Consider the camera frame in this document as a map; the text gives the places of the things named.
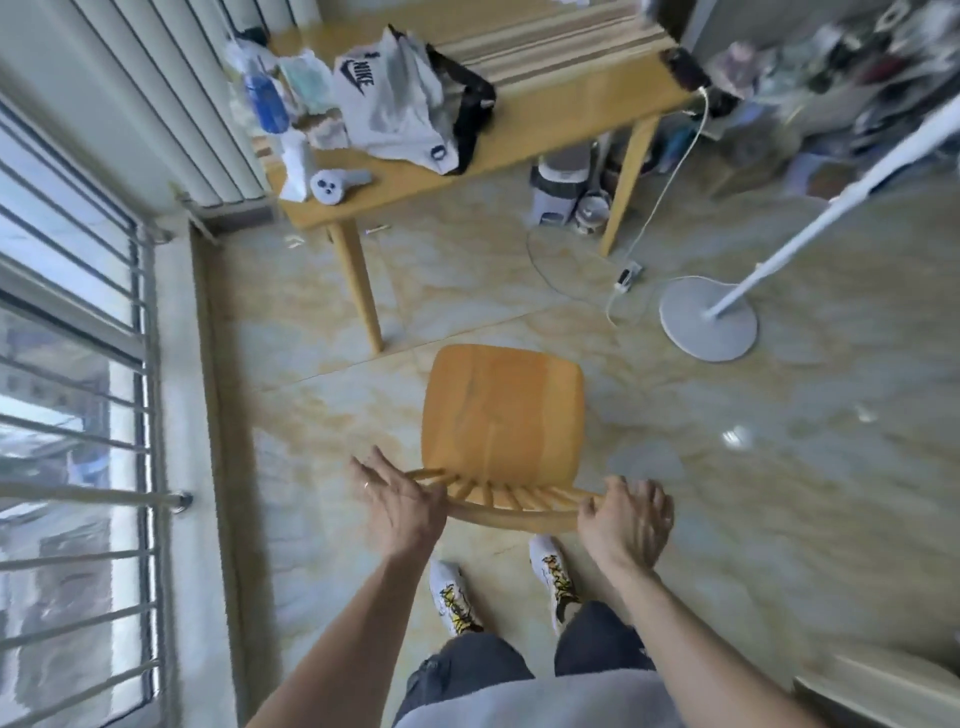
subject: window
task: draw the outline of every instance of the window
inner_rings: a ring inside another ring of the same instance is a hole
[[[0,103],[0,726],[153,726],[167,523],[153,250]]]

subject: blue bottle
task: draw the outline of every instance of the blue bottle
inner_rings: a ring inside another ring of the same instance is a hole
[[[274,86],[274,80],[256,61],[251,60],[247,66],[243,83],[253,112],[264,132],[280,134],[290,129],[290,115],[283,107],[283,99]]]

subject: nike logo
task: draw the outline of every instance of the nike logo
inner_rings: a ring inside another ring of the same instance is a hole
[[[367,95],[364,93],[363,87],[367,85],[373,85],[373,71],[368,62],[347,59],[340,66],[340,72],[347,77],[350,85],[356,88],[360,92],[361,96]]]

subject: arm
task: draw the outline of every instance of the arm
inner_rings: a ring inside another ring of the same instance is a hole
[[[608,478],[603,505],[586,501],[578,522],[688,728],[825,728],[663,586],[653,566],[672,526],[673,499],[660,486],[648,481],[634,496],[623,478]]]
[[[424,491],[374,448],[350,478],[383,560],[247,728],[379,728],[414,593],[446,523],[446,493]]]

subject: gray shirt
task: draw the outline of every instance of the gray shirt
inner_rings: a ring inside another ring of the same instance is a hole
[[[683,728],[653,670],[502,683],[415,708],[396,728]]]

